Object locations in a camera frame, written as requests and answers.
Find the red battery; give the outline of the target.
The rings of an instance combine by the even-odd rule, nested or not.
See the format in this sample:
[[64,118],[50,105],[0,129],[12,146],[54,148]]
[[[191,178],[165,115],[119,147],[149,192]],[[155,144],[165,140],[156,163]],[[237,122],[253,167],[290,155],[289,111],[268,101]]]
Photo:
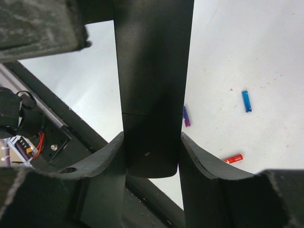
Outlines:
[[232,163],[236,163],[238,161],[242,161],[243,159],[244,159],[243,155],[239,153],[239,154],[235,154],[233,156],[224,158],[223,161],[225,163],[232,164]]

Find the purple battery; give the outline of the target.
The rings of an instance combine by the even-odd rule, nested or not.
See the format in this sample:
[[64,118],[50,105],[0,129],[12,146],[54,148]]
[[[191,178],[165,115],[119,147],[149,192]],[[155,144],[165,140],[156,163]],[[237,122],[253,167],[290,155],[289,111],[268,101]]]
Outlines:
[[183,119],[184,119],[185,126],[190,127],[191,123],[190,123],[190,119],[188,117],[187,108],[185,106],[183,107]]

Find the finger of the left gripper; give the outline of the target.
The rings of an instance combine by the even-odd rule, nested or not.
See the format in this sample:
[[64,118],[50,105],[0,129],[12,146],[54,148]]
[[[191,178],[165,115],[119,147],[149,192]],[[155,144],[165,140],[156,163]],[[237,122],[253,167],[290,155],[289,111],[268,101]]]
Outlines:
[[91,45],[75,0],[0,2],[1,63],[73,52]]

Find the aluminium cross rail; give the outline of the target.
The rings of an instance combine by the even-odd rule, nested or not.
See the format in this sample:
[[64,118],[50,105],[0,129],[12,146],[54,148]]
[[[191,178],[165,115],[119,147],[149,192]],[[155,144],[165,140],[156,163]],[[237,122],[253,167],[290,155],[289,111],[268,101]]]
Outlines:
[[14,94],[21,97],[29,108],[39,109],[56,126],[67,127],[67,124],[47,105],[42,97],[29,88],[19,77],[3,64],[0,65],[0,86],[10,89]]

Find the blue battery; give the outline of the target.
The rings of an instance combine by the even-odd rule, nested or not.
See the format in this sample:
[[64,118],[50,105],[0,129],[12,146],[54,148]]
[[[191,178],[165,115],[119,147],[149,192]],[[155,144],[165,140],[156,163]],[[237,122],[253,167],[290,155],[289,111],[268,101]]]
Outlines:
[[247,113],[252,112],[252,107],[251,107],[251,103],[250,103],[250,99],[249,99],[249,94],[248,91],[242,91],[242,98],[243,98],[243,102],[244,102],[244,107],[245,107],[245,111]]

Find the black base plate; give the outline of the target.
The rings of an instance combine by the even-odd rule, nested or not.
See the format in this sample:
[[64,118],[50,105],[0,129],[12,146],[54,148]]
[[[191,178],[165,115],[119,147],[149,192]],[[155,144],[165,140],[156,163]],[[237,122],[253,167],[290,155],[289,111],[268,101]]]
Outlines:
[[[104,148],[108,143],[85,121],[83,121],[60,98],[40,82],[20,62],[4,63],[34,92],[42,97],[66,124],[59,128],[39,109],[29,108],[24,100],[7,90],[10,101],[0,100],[1,112],[9,111],[13,122],[1,127],[8,137],[23,136],[35,145],[41,145],[40,154],[23,167],[43,173],[60,172],[63,169],[82,161],[86,157]],[[128,173],[125,155],[125,188],[121,225],[138,227],[144,222],[146,228],[158,226],[185,227],[184,213],[167,196],[151,183],[151,178],[141,178]]]

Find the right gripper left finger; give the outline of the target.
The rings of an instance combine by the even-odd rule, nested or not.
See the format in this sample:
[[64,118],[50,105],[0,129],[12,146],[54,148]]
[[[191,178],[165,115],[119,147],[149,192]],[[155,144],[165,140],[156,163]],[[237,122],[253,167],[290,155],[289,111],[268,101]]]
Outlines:
[[123,133],[60,172],[0,171],[3,228],[118,228],[125,188]]

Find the black remote control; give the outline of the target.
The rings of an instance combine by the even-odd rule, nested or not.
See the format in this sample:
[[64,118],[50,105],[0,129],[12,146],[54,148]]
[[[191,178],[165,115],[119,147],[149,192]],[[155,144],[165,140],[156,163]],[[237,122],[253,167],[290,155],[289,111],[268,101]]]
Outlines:
[[115,0],[114,34],[128,173],[175,175],[194,1]]

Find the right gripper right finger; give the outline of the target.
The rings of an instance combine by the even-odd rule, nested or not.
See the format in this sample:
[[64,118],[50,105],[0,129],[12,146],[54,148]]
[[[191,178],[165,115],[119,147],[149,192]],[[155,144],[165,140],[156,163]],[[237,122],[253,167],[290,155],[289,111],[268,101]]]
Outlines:
[[304,172],[233,167],[181,135],[180,183],[189,228],[301,228]]

